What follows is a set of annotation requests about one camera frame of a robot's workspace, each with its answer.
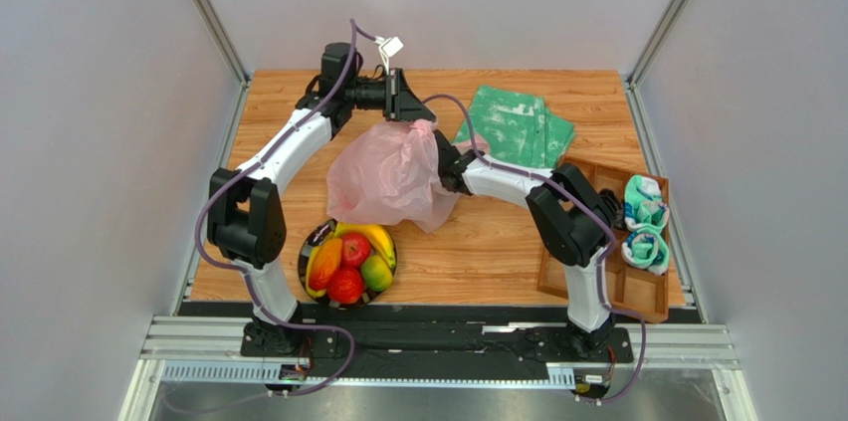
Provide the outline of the green fruit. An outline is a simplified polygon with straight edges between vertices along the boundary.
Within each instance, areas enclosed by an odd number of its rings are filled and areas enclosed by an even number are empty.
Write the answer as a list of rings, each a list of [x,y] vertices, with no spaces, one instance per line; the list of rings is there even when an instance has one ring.
[[[367,258],[359,268],[365,285],[372,291],[383,292],[393,283],[393,272],[379,255]]]

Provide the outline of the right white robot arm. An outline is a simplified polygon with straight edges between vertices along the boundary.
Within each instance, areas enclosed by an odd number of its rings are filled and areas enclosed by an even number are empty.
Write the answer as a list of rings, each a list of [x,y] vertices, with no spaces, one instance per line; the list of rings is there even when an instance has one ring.
[[[563,265],[569,323],[586,334],[601,335],[614,325],[602,273],[615,244],[615,209],[605,202],[580,169],[531,169],[476,153],[464,153],[439,131],[438,174],[443,187],[466,195],[488,196],[529,210],[548,253]]]

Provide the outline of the red apple fruit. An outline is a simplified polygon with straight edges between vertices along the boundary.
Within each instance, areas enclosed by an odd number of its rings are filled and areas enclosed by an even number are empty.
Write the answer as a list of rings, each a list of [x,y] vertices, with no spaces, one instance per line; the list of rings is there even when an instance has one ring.
[[[371,256],[371,245],[361,233],[348,232],[340,236],[342,242],[341,264],[358,269]]]

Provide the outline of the red tomato fruit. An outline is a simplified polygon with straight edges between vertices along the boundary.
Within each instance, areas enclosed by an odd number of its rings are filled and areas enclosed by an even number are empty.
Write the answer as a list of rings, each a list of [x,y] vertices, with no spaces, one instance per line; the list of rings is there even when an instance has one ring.
[[[358,269],[342,267],[330,279],[326,294],[342,305],[354,304],[365,292],[366,285]]]

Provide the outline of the yellow banana bunch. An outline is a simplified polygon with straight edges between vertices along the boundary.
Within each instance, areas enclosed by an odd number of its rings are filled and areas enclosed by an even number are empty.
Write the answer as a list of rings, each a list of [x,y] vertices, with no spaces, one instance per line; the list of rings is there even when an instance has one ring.
[[[348,224],[337,222],[335,225],[334,236],[340,237],[347,233],[359,233],[363,235],[376,250],[376,252],[386,262],[391,271],[396,269],[396,249],[394,241],[389,232],[381,225],[376,224]]]

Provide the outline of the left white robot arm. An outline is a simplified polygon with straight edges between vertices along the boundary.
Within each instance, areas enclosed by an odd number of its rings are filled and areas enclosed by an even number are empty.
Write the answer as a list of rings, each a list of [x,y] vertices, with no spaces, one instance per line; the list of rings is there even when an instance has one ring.
[[[437,119],[411,91],[402,70],[366,78],[360,68],[353,44],[326,45],[318,75],[281,131],[238,169],[219,168],[210,178],[202,217],[206,239],[224,256],[224,266],[240,273],[253,301],[254,325],[286,342],[305,330],[300,303],[279,261],[287,237],[281,197],[294,176],[357,109],[379,110],[394,122]]]

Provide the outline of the yellow mango fruit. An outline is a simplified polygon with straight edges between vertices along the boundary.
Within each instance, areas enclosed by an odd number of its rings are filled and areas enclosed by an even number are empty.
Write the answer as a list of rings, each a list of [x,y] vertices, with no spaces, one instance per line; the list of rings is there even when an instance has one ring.
[[[318,248],[314,248],[309,256],[306,274],[304,276],[304,287],[308,295],[313,299],[318,299],[325,294],[325,282],[321,272],[314,274],[316,259],[318,257]]]

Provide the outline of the pink plastic bag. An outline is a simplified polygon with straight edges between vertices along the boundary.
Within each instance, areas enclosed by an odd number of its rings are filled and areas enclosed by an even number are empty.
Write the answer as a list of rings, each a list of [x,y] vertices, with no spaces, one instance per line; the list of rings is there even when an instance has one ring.
[[[329,217],[394,226],[411,221],[425,233],[450,217],[460,195],[438,175],[436,122],[381,121],[348,145],[328,169]]]

